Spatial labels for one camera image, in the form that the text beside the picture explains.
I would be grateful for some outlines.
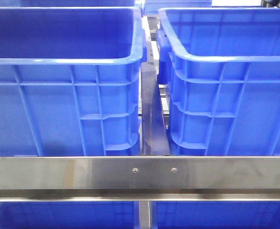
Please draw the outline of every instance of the shelf rack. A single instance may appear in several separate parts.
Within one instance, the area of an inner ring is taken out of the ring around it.
[[[280,156],[170,156],[149,29],[156,25],[143,22],[141,155],[0,157],[0,201],[141,201],[141,228],[149,229],[150,201],[280,200]]]

